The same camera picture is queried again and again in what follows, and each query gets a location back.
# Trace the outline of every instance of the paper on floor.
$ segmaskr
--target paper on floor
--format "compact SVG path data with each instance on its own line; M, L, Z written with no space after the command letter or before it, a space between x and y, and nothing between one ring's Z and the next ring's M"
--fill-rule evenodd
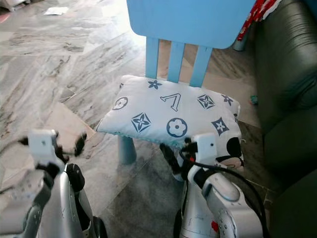
M63 15L64 13L67 13L68 7L50 7L44 15Z

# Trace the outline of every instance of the chair slat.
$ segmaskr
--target chair slat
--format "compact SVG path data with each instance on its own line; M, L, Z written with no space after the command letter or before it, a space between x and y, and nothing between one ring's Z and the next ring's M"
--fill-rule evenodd
M172 42L169 57L167 80L178 83L179 74L182 67L185 44L180 42Z
M202 86L211 53L211 47L199 46L195 59L194 71L189 84L190 86Z
M147 37L145 76L156 78L158 74L159 39Z

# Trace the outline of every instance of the light blue chair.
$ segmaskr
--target light blue chair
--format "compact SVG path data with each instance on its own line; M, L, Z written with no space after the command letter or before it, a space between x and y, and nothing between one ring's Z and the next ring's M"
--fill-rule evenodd
M232 45L255 0L127 0L132 30L146 36L146 77L156 78L159 40L172 41L167 80L178 83L185 44L198 45L190 86L201 87L212 49ZM123 163L136 159L133 140L119 136Z

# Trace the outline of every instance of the floor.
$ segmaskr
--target floor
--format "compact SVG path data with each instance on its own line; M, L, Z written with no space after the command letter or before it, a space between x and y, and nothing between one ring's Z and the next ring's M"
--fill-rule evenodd
M51 6L69 11L43 15ZM159 77L167 76L169 48L170 42L161 41ZM196 51L186 45L181 81L189 81ZM145 38L132 32L124 0L45 0L13 13L0 8L0 55L1 149L31 128L56 124L52 111L59 102L95 128L115 98L117 80L125 74L144 76ZM269 208L279 184L264 168L257 109L249 103L256 95L252 38L243 52L214 50L203 86L240 102L244 176ZM116 137L97 133L76 159L93 212L105 221L109 237L171 237L183 184L162 163L157 145L135 144L137 161L124 166ZM13 161L22 154L25 149L3 156L0 180L5 168L20 165Z

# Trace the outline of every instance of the white cushion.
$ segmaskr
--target white cushion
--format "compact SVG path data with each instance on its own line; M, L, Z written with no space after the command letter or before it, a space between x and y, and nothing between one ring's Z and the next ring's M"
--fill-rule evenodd
M240 142L240 105L236 100L183 83L130 75L123 81L112 110L97 131L178 148L183 147L186 137L213 132L217 135L218 156L229 155L229 139L237 137Z

